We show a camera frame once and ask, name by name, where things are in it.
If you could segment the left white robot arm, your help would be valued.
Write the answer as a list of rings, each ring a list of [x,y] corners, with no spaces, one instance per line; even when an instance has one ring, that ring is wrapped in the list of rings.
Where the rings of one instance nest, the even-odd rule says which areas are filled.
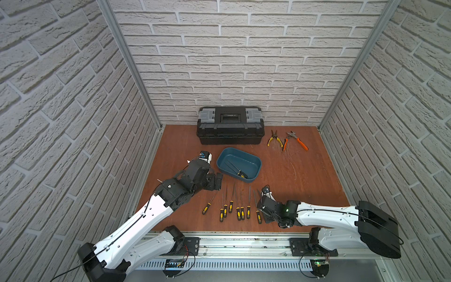
[[[200,152],[182,171],[160,183],[147,203],[111,235],[80,247],[78,256],[89,281],[122,282],[157,256],[186,251],[185,237],[175,226],[152,239],[142,238],[201,190],[220,190],[222,174],[212,170],[211,159],[209,152]]]

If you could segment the file tool seven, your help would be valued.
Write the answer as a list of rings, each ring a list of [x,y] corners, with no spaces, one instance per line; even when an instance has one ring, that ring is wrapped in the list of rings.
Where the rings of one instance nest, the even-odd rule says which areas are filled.
[[[247,211],[246,211],[246,219],[250,219],[251,217],[251,186],[249,186],[248,189],[248,205],[247,205]]]

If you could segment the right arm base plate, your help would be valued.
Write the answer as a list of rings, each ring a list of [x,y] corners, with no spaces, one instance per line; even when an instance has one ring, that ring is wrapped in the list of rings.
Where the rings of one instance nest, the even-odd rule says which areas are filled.
[[[338,251],[327,250],[318,243],[312,243],[308,238],[290,238],[290,250],[294,257],[317,256],[317,257],[338,257]]]

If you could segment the file tool ten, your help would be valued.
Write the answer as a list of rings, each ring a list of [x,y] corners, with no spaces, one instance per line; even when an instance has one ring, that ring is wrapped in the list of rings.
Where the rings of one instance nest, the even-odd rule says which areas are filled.
[[[228,168],[230,168],[233,172],[236,172],[236,174],[239,176],[239,177],[242,177],[242,178],[244,178],[244,175],[243,175],[243,173],[240,171],[240,170],[236,170],[236,169],[234,169],[234,168],[232,168],[230,165],[226,165]]]

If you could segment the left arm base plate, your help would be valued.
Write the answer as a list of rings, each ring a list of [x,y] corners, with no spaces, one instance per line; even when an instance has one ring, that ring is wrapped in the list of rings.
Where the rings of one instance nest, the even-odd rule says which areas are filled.
[[[183,242],[176,242],[175,246],[167,254],[168,256],[183,256],[188,252],[198,255],[200,245],[199,237],[185,237]]]

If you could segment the file tool eleven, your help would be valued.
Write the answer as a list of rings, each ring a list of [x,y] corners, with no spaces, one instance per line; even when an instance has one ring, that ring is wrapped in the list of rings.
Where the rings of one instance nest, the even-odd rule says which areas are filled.
[[[244,178],[244,179],[248,179],[249,177],[247,176],[247,174],[245,174],[241,169],[237,168],[233,163],[231,163],[230,161],[226,162],[226,165],[232,170],[234,171],[237,176]]]

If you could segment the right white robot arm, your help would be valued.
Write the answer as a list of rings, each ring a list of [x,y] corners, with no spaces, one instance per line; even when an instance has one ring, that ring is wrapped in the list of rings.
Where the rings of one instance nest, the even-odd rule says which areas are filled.
[[[311,226],[309,248],[313,252],[337,249],[368,249],[390,259],[401,258],[399,226],[396,218],[374,204],[359,201],[356,206],[319,206],[289,200],[277,202],[271,192],[257,202],[266,223],[276,222],[282,229]]]

